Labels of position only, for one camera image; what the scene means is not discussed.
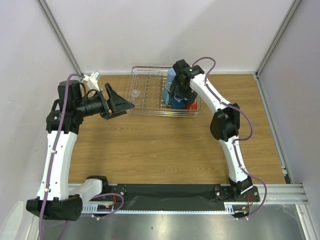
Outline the dark blue paper cup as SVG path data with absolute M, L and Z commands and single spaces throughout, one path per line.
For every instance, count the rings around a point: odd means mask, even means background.
M 172 109 L 183 110 L 186 108 L 187 103 L 183 98 L 175 94 L 170 99 L 170 105 Z

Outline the red ceramic mug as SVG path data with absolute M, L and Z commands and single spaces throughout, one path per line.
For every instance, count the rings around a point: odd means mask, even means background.
M 186 110 L 197 110 L 198 109 L 198 104 L 197 104 L 197 101 L 195 100 L 193 103 L 191 103 L 191 104 L 187 104 L 186 106 L 185 106 L 185 109 Z

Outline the light blue plastic cup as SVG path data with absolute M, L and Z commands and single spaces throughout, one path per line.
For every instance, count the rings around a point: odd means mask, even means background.
M 162 100 L 164 101 L 166 106 L 169 106 L 171 103 L 171 97 L 169 96 L 169 89 L 171 87 L 171 84 L 176 77 L 175 70 L 171 67 L 167 71 L 167 77 L 164 84 L 163 92 L 162 92 Z

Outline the clear plastic cup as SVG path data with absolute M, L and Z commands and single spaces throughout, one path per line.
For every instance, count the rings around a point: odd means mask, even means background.
M 135 106 L 140 106 L 143 103 L 143 98 L 141 95 L 141 92 L 138 89 L 133 89 L 130 93 L 131 96 L 131 102 L 135 105 Z

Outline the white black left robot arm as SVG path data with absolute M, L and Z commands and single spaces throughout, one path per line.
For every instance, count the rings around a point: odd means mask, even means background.
M 58 99 L 46 118 L 47 156 L 36 198 L 27 200 L 26 210 L 45 220 L 76 221 L 84 204 L 96 197 L 105 200 L 111 193 L 106 176 L 91 175 L 69 191 L 69 171 L 73 148 L 85 117 L 99 114 L 109 120 L 125 115 L 133 103 L 105 84 L 108 99 L 99 89 L 82 94 L 78 80 L 62 81 L 57 87 Z

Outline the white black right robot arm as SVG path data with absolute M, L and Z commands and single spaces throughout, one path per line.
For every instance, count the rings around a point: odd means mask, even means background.
M 171 102 L 184 101 L 187 105 L 197 96 L 209 107 L 213 114 L 209 129 L 211 135 L 220 143 L 229 170 L 230 195 L 235 201 L 242 201 L 253 188 L 240 150 L 239 129 L 240 110 L 236 103 L 231 104 L 210 83 L 208 76 L 199 65 L 189 65 L 184 59 L 173 66 L 175 77 L 168 90 Z

